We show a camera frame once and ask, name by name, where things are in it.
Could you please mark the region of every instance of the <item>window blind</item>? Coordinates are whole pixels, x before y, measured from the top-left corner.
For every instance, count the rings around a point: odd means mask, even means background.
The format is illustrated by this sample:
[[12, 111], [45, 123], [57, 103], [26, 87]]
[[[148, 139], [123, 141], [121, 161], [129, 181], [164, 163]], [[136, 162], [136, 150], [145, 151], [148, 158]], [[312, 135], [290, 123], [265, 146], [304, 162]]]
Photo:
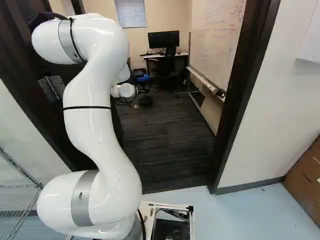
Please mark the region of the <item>window blind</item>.
[[146, 28], [144, 0], [114, 0], [119, 24], [124, 28]]

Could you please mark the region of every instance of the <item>blue chair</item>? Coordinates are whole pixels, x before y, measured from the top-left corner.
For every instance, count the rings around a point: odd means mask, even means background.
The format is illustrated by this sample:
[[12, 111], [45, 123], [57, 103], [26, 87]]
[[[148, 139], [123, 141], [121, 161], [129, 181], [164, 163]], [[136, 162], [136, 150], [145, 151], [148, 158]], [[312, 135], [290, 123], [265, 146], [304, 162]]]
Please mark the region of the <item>blue chair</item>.
[[135, 83], [142, 87], [143, 92], [148, 93], [150, 90], [146, 89], [146, 84], [147, 83], [150, 84], [151, 77], [141, 70], [138, 70], [138, 71], [134, 70], [133, 74], [134, 74]]

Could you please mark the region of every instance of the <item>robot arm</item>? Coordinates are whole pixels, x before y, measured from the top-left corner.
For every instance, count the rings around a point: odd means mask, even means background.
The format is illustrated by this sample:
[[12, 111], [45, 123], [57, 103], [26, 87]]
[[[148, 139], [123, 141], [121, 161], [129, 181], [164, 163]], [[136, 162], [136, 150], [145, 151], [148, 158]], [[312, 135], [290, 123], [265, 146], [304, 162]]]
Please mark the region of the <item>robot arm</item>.
[[112, 123], [110, 94], [125, 97], [129, 42], [113, 20], [96, 13], [52, 19], [32, 33], [32, 45], [56, 64], [87, 61], [63, 93], [65, 128], [72, 144], [99, 171], [58, 176], [37, 201], [40, 219], [58, 232], [95, 239], [122, 240], [136, 225], [142, 187], [139, 175], [119, 146]]

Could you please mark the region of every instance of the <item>computer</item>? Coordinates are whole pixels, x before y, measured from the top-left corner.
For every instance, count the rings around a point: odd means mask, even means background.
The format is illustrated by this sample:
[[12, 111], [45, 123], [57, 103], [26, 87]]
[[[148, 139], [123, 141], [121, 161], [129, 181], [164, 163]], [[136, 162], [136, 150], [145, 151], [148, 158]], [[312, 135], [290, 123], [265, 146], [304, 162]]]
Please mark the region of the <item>computer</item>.
[[166, 56], [174, 56], [179, 47], [179, 31], [149, 32], [149, 48], [165, 48]]

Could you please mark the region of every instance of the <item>whiteboard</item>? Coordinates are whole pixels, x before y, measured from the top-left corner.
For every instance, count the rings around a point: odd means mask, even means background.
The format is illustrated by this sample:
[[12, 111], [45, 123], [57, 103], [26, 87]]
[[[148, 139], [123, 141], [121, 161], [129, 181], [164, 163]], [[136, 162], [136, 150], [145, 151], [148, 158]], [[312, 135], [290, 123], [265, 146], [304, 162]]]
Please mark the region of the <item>whiteboard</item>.
[[246, 0], [192, 0], [189, 64], [225, 91], [245, 7]]
[[320, 63], [320, 0], [315, 6], [298, 58]]

